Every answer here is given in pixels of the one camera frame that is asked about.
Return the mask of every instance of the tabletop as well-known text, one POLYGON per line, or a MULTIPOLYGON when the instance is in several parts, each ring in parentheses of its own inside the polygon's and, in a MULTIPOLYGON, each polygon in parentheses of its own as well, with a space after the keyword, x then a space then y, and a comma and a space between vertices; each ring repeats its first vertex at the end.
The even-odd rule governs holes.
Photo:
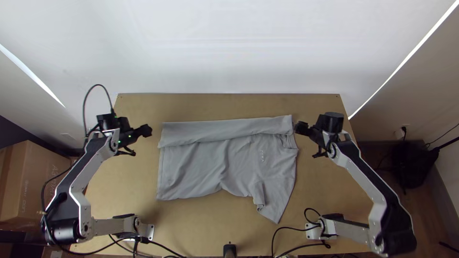
MULTIPOLYGON (((313 159, 317 145, 306 136, 296 135, 299 148, 296 182, 287 208, 278 225, 257 213, 251 197, 237 197, 221 190, 204 197, 156 200, 157 148, 162 122, 205 121, 292 115, 314 124, 328 111, 345 114, 344 130, 352 136, 341 97, 335 94, 119 94, 115 104, 119 117, 127 117, 132 127, 148 124, 153 135, 140 137, 130 146, 137 156, 117 156, 105 161, 87 188, 94 218, 135 213, 142 222, 155 224, 153 241, 185 256, 222 256, 223 245, 237 246, 238 256, 270 256, 274 231, 281 226, 305 228, 305 208, 322 214, 342 213, 345 218, 368 222, 372 202, 344 168, 328 158, 313 159)), ((73 251, 90 252, 111 243, 108 236, 75 244, 73 251)), ((280 230, 274 241, 279 255, 296 246, 317 243, 304 232, 280 230)), ((366 245, 344 237, 323 246, 307 247, 292 254, 328 254, 369 251, 366 245)), ((132 249, 132 242, 123 243, 132 249)), ((170 255, 155 245, 139 244, 138 251, 149 255, 170 255)), ((111 246, 101 254, 129 255, 111 246)))

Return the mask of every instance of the black cable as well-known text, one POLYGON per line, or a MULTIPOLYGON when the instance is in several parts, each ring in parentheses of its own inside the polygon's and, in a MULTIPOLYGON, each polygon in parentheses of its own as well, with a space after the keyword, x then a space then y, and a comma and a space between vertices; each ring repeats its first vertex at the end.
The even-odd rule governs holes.
MULTIPOLYGON (((114 239, 111 235, 109 235, 109 237, 110 237, 110 239, 111 239, 113 242, 115 242, 115 239, 114 239)), ((137 255, 137 256, 141 256, 141 257, 145 257, 145 258, 154 258, 153 256, 148 256, 148 255, 144 255, 144 254, 139 254, 137 251, 134 252, 134 251, 132 251, 132 250, 129 250, 128 248, 126 248, 126 247, 120 245, 119 243, 116 243, 116 245, 119 246, 119 247, 121 247, 122 249, 124 249, 124 250, 126 250, 126 251, 132 253, 133 255, 135 254, 135 255, 137 255)))
POLYGON ((320 218, 320 216, 321 216, 320 213, 319 213, 318 211, 316 211, 315 209, 313 209, 313 208, 306 208, 305 211, 303 212, 304 215, 305 215, 305 219, 306 219, 309 223, 311 223, 311 224, 313 224, 313 225, 320 225, 320 223, 312 222, 312 221, 310 221, 310 220, 307 218, 307 216, 306 216, 306 212, 307 212, 307 211, 313 211, 313 212, 315 212, 315 213, 319 216, 319 218, 320 218))
POLYGON ((284 255, 287 255, 287 254, 289 254, 289 253, 291 253, 291 252, 293 252, 295 250, 298 250, 300 248, 315 247, 315 246, 325 246, 325 248, 327 248, 327 249, 331 248, 331 246, 329 244, 326 244, 325 241, 322 241, 322 243, 320 243, 320 244, 309 244, 309 245, 302 245, 302 246, 298 246, 298 247, 292 248, 292 249, 290 249, 288 251, 283 252, 281 255, 277 256, 276 258, 279 258, 279 257, 282 257, 284 255))
POLYGON ((454 252, 456 252, 456 253, 459 253, 459 250, 458 250, 458 249, 456 249, 456 248, 454 248, 454 247, 448 245, 448 244, 445 243, 445 242, 441 242, 441 241, 440 241, 439 244, 440 244, 441 246, 444 246, 444 247, 446 247, 446 248, 449 248, 450 250, 452 250, 452 251, 454 251, 454 252))
POLYGON ((317 227, 320 227, 320 226, 314 226, 314 227, 311 227, 311 228, 308 228, 308 229, 299 229, 299 228, 294 228, 294 227, 289 227, 289 226, 282 226, 282 227, 276 229, 276 231, 273 234, 273 238, 271 239, 271 257, 274 257, 274 238, 276 237, 276 234, 277 234, 277 232, 279 230, 286 228, 286 229, 292 229, 292 230, 296 230, 296 231, 305 232, 305 231, 308 231, 308 230, 311 230, 311 229, 314 229, 314 228, 317 228, 317 227))
POLYGON ((165 250, 167 250, 167 251, 169 251, 169 252, 175 254, 176 256, 178 256, 178 257, 180 257, 180 258, 186 258, 185 256, 183 256, 183 255, 181 255, 181 254, 178 254, 178 253, 172 251, 171 249, 169 249, 169 248, 167 248, 167 247, 161 245, 160 243, 156 243, 156 242, 151 241, 151 240, 148 240, 148 242, 151 243, 151 244, 157 245, 157 246, 161 247, 162 249, 165 249, 165 250))
POLYGON ((458 127, 458 126, 459 126, 459 123, 458 123, 457 125, 453 126, 453 128, 449 129, 449 130, 448 130, 446 133, 444 133, 442 136, 438 137, 437 139, 435 139, 435 140, 433 140, 433 141, 431 141, 431 142, 429 142, 429 143, 426 143, 425 146, 427 146, 427 148, 429 148, 430 145, 431 145, 432 143, 438 141, 439 139, 441 139, 443 136, 445 136, 446 134, 448 134, 449 132, 451 132, 454 128, 456 128, 456 127, 458 127))
POLYGON ((111 99, 110 99, 110 95, 109 95, 109 92, 107 91, 107 89, 105 88, 105 86, 103 86, 102 84, 96 84, 96 85, 93 85, 91 88, 89 88, 89 90, 86 92, 86 95, 85 95, 85 100, 83 101, 83 126, 85 127, 85 135, 87 135, 87 128, 86 128, 86 113, 85 113, 85 109, 86 109, 86 99, 87 97, 89 96, 89 93, 91 92, 92 89, 94 89, 95 87, 97 86, 100 86, 102 87, 104 90, 105 90, 105 93, 107 94, 107 98, 109 99, 109 103, 110 103, 110 112, 111 113, 115 113, 115 110, 113 109, 113 105, 111 103, 111 99))
POLYGON ((135 258, 135 255, 137 254, 137 246, 139 245, 139 241, 135 241, 134 242, 134 248, 132 249, 133 252, 132 252, 132 258, 135 258))

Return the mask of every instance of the gray t-shirt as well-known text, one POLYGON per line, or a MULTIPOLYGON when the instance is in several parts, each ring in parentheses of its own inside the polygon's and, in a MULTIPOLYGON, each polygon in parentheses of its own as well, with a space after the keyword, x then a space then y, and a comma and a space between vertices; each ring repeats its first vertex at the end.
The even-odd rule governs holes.
POLYGON ((252 196, 261 215, 279 222, 295 184, 298 148, 291 115, 167 122, 158 148, 158 200, 224 189, 252 196))

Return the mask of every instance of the white corner wall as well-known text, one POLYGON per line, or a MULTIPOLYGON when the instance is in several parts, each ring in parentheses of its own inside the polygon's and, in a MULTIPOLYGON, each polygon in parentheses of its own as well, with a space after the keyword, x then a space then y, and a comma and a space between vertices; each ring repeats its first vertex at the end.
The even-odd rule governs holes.
MULTIPOLYGON (((138 92, 338 93, 351 114, 452 3, 5 0, 0 43, 80 124, 84 94, 96 83, 113 100, 138 92)), ((89 124, 107 111, 96 90, 89 124)))
MULTIPOLYGON (((360 141, 431 142, 459 123, 459 9, 456 8, 413 57, 351 120, 360 141)), ((459 136, 459 127, 432 147, 459 136)), ((440 151, 436 167, 459 214, 459 142, 440 151)))

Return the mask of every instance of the power cord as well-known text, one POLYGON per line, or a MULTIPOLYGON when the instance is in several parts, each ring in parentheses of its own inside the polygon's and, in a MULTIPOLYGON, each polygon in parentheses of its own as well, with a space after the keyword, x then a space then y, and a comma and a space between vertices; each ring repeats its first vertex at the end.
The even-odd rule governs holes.
MULTIPOLYGON (((109 237, 110 237, 110 239, 111 239, 113 242, 116 242, 115 239, 114 239, 111 235, 109 235, 109 237)), ((126 251, 132 253, 132 256, 133 256, 133 257, 135 257, 135 255, 137 255, 137 256, 141 256, 141 257, 145 257, 145 258, 154 258, 153 256, 148 256, 148 255, 144 255, 144 254, 139 254, 139 253, 137 252, 137 249, 136 249, 136 246, 135 246, 135 245, 134 245, 134 251, 133 251, 133 250, 129 250, 128 248, 126 248, 126 247, 120 245, 119 243, 116 243, 116 245, 119 246, 119 247, 121 247, 122 249, 124 249, 124 250, 126 250, 126 251)))
MULTIPOLYGON (((306 208, 305 211, 303 212, 304 215, 305 215, 306 221, 308 221, 309 223, 311 223, 311 224, 313 224, 313 225, 316 225, 316 226, 310 227, 310 228, 307 228, 307 229, 299 229, 299 228, 294 228, 294 227, 283 226, 283 227, 280 227, 280 228, 276 229, 276 231, 275 231, 274 234, 273 234, 273 238, 272 238, 272 240, 271 240, 271 257, 272 257, 272 258, 275 258, 275 256, 274 256, 274 247, 273 247, 273 246, 274 246, 274 237, 276 236, 277 232, 278 232, 279 230, 281 230, 281 229, 286 228, 286 229, 292 229, 292 230, 295 230, 295 231, 303 231, 303 232, 305 232, 305 231, 308 231, 308 230, 311 230, 311 229, 314 229, 314 228, 318 228, 318 227, 320 227, 321 224, 322 224, 322 225, 323 225, 323 228, 322 228, 321 236, 324 236, 324 232, 325 232, 325 223, 324 223, 324 221, 323 221, 321 218, 319 219, 319 220, 321 221, 321 223, 313 222, 313 221, 309 220, 309 219, 307 218, 307 216, 306 216, 306 212, 309 211, 309 210, 310 210, 310 211, 314 211, 317 215, 319 215, 319 218, 320 218, 321 215, 320 215, 320 213, 319 213, 318 211, 316 211, 316 210, 313 209, 313 208, 306 208)), ((282 253, 281 255, 276 256, 276 258, 282 257, 282 256, 284 256, 284 255, 289 254, 290 252, 293 252, 293 251, 295 251, 295 250, 298 250, 298 249, 300 249, 300 248, 305 248, 305 247, 325 246, 325 248, 327 248, 327 249, 330 249, 330 248, 331 248, 331 245, 327 244, 324 240, 321 240, 321 241, 322 241, 322 243, 308 244, 308 245, 302 245, 302 246, 298 246, 298 247, 292 248, 292 249, 290 249, 290 250, 288 250, 288 251, 285 251, 285 252, 282 253)))
MULTIPOLYGON (((111 239, 113 242, 115 242, 115 239, 114 239, 111 235, 109 235, 109 237, 110 237, 110 239, 111 239)), ((169 255, 169 256, 166 256, 166 257, 170 257, 170 258, 186 258, 185 256, 180 255, 180 254, 178 254, 178 253, 172 251, 171 249, 169 249, 169 248, 167 248, 167 247, 165 247, 165 246, 163 246, 163 245, 161 245, 161 244, 159 244, 159 243, 156 243, 156 242, 154 242, 154 241, 150 241, 150 240, 147 239, 147 238, 143 238, 142 241, 140 241, 140 240, 135 240, 135 243, 138 244, 139 242, 140 242, 140 243, 145 243, 145 244, 150 244, 150 243, 151 243, 151 244, 157 245, 157 246, 159 246, 159 247, 161 247, 161 248, 163 248, 163 249, 165 249, 165 250, 167 250, 167 251, 169 251, 169 252, 171 252, 171 253, 173 253, 173 254, 176 255, 176 256, 169 255)), ((120 245, 119 243, 117 243, 117 245, 118 245, 119 247, 121 247, 122 249, 124 249, 124 250, 126 250, 126 251, 132 253, 133 255, 137 255, 137 256, 141 256, 141 257, 145 257, 145 258, 153 258, 153 256, 148 256, 148 255, 144 255, 144 254, 138 253, 138 252, 137 252, 137 246, 136 246, 135 243, 134 243, 134 251, 129 250, 128 248, 126 248, 126 247, 120 245)))
MULTIPOLYGON (((406 140, 406 127, 405 127, 405 126, 402 126, 401 129, 402 129, 403 132, 405 132, 405 134, 403 135, 403 141, 405 141, 405 140, 406 140)), ((379 161, 379 163, 378 163, 378 166, 376 166, 376 168, 375 168, 374 170, 375 170, 375 171, 379 170, 380 167, 381 167, 381 164, 383 163, 383 161, 384 161, 387 157, 389 157, 391 154, 392 154, 392 150, 389 150, 389 151, 387 152, 387 154, 384 155, 384 156, 382 157, 382 159, 381 159, 381 160, 379 161)))
POLYGON ((442 134, 440 137, 438 137, 437 139, 431 141, 431 142, 428 142, 425 144, 425 147, 426 149, 428 149, 430 147, 430 145, 436 141, 438 141, 439 139, 441 139, 443 136, 447 135, 449 132, 451 132, 454 128, 458 127, 459 126, 459 123, 455 126, 453 126, 451 129, 449 129, 446 133, 442 134))
POLYGON ((97 86, 100 86, 102 87, 104 90, 105 90, 105 93, 107 94, 107 98, 109 99, 109 103, 110 103, 110 112, 111 113, 115 113, 115 110, 113 109, 113 105, 111 103, 111 99, 110 99, 110 95, 109 95, 109 92, 107 91, 107 89, 105 88, 105 86, 103 86, 102 84, 95 84, 93 85, 91 88, 89 88, 89 90, 86 92, 86 95, 85 95, 85 100, 83 101, 83 126, 85 127, 85 135, 88 134, 87 132, 87 129, 86 129, 86 100, 87 100, 87 97, 89 96, 89 93, 92 91, 92 89, 94 89, 95 87, 97 86))

